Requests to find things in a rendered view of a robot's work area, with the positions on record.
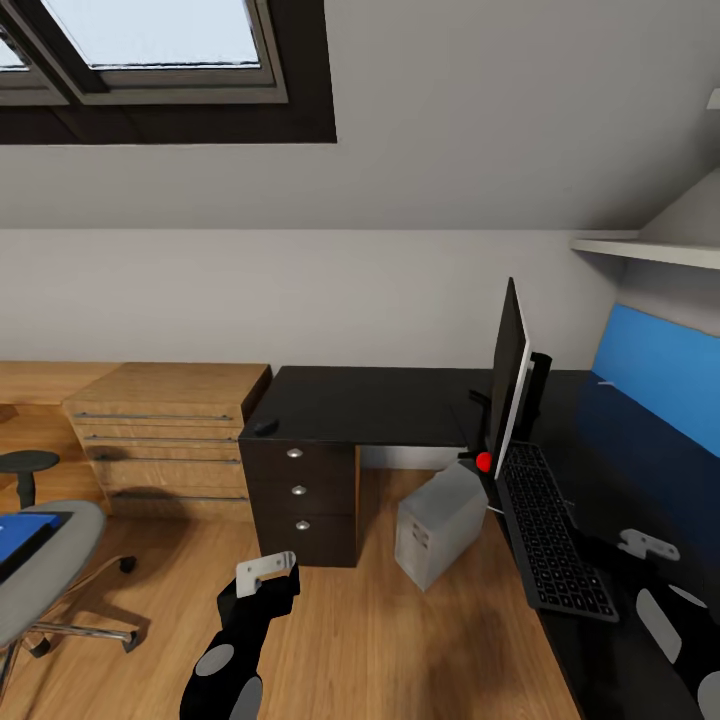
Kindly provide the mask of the keyboard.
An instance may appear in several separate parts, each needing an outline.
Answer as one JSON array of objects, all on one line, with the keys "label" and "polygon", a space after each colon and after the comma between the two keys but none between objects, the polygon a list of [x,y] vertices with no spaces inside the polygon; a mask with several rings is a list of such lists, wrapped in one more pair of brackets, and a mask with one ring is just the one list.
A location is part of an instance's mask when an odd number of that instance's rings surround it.
[{"label": "keyboard", "polygon": [[597,567],[574,544],[577,524],[539,445],[510,440],[496,484],[528,606],[617,623]]}]

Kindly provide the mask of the swivel chair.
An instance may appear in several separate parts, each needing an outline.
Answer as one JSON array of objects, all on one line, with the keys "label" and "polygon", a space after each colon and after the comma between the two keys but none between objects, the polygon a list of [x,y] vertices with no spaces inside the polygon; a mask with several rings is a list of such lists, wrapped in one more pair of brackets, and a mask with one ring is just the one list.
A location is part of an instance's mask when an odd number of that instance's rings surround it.
[{"label": "swivel chair", "polygon": [[136,632],[39,622],[80,588],[120,561],[130,572],[136,558],[113,557],[77,580],[93,558],[106,529],[106,512],[98,502],[52,500],[36,504],[34,474],[56,466],[60,456],[46,450],[18,450],[0,455],[0,474],[16,474],[20,514],[58,515],[62,520],[40,543],[0,578],[0,650],[7,647],[0,669],[0,705],[20,647],[36,658],[49,652],[45,633],[122,640],[126,652],[138,646]]}]

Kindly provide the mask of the folder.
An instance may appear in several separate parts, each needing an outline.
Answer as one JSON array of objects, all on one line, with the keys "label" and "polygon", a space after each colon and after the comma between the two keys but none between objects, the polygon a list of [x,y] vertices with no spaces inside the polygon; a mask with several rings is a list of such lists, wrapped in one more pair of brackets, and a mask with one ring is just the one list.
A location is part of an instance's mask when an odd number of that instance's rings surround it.
[{"label": "folder", "polygon": [[0,514],[0,578],[61,522],[58,515]]}]

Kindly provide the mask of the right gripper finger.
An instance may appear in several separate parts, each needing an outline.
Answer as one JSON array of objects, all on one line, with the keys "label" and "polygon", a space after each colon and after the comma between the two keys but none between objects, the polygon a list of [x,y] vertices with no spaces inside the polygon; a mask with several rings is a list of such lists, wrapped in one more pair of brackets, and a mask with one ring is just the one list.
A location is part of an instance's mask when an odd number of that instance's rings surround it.
[{"label": "right gripper finger", "polygon": [[585,536],[584,534],[579,532],[578,529],[571,529],[571,534],[576,548],[586,552],[586,548],[588,548],[588,542],[590,541],[590,536]]}]

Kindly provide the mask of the notebook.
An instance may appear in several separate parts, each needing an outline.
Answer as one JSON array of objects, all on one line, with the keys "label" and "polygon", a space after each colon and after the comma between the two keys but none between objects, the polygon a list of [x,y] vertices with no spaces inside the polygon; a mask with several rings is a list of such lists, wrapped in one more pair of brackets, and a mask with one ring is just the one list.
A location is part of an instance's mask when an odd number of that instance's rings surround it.
[{"label": "notebook", "polygon": [[[578,524],[576,504],[574,504],[570,501],[565,501],[565,503],[567,504],[567,507],[569,508],[569,513],[572,515],[574,522],[576,524]],[[499,512],[500,514],[504,514],[503,506],[502,506],[502,503],[500,500],[499,490],[498,490],[498,487],[496,484],[496,479],[493,482],[492,492],[490,494],[490,499],[487,504],[487,507],[490,510],[495,510],[496,512]]]}]

